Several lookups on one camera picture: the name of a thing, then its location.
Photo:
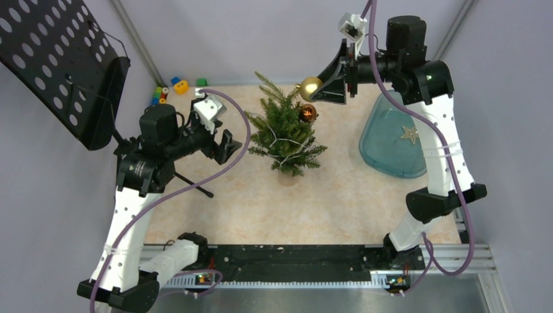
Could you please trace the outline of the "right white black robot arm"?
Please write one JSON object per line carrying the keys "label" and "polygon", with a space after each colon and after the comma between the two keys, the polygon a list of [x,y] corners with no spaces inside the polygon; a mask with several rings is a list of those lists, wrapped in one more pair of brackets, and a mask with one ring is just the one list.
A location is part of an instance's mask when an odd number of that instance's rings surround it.
{"label": "right white black robot arm", "polygon": [[398,109],[408,114],[418,132],[428,174],[427,186],[406,195],[407,213],[383,240],[382,259],[401,268],[436,220],[484,198],[487,189],[467,169],[454,116],[454,87],[448,66],[426,58],[426,22],[396,16],[387,22],[385,49],[359,53],[367,37],[367,19],[347,13],[339,21],[344,35],[338,53],[313,82],[303,81],[309,102],[345,104],[362,83],[389,82],[400,94]]}

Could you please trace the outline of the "small green christmas tree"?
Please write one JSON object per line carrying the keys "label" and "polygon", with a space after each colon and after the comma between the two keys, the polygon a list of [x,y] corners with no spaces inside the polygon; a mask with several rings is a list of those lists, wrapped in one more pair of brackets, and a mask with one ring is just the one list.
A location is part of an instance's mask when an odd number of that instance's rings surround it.
{"label": "small green christmas tree", "polygon": [[248,152],[271,160],[271,170],[277,172],[282,186],[293,186],[305,175],[305,170],[318,169],[318,157],[328,146],[317,142],[314,123],[318,117],[315,107],[302,102],[300,88],[285,92],[263,74],[259,90],[262,114],[246,112],[255,128]]}

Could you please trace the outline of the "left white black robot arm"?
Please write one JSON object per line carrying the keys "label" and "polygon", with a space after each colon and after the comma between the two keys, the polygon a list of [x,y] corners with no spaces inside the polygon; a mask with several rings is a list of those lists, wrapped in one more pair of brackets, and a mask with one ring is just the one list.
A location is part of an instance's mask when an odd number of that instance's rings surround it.
{"label": "left white black robot arm", "polygon": [[161,287],[186,267],[208,264],[207,241],[195,233],[180,237],[167,250],[141,262],[153,209],[175,177],[175,162],[201,151],[224,164],[241,144],[225,130],[215,141],[226,107],[214,100],[195,100],[188,120],[180,123],[169,104],[145,109],[139,137],[118,165],[115,207],[104,250],[93,274],[78,284],[80,297],[127,312],[147,312]]}

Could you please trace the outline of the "copper bauble ornament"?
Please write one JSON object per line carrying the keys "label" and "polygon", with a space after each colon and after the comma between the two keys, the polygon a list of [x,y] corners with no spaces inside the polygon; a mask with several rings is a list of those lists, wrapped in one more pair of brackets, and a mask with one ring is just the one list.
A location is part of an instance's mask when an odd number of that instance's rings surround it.
{"label": "copper bauble ornament", "polygon": [[302,104],[299,107],[299,119],[305,123],[313,123],[318,117],[317,110],[312,104]]}

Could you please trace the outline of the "gold bauble ornament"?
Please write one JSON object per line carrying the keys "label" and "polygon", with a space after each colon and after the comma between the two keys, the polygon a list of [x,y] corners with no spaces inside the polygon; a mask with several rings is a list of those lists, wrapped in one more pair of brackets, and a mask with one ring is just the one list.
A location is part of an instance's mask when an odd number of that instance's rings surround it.
{"label": "gold bauble ornament", "polygon": [[301,83],[295,85],[300,97],[307,102],[311,102],[311,96],[323,85],[323,82],[315,76],[305,78]]}

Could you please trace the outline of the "silver star ornament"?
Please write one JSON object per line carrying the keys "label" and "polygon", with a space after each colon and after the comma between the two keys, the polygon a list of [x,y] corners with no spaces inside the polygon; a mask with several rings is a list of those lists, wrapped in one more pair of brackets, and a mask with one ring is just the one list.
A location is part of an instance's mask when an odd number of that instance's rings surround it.
{"label": "silver star ornament", "polygon": [[413,145],[417,143],[419,134],[416,127],[402,126],[404,133],[400,136],[400,139],[409,140]]}

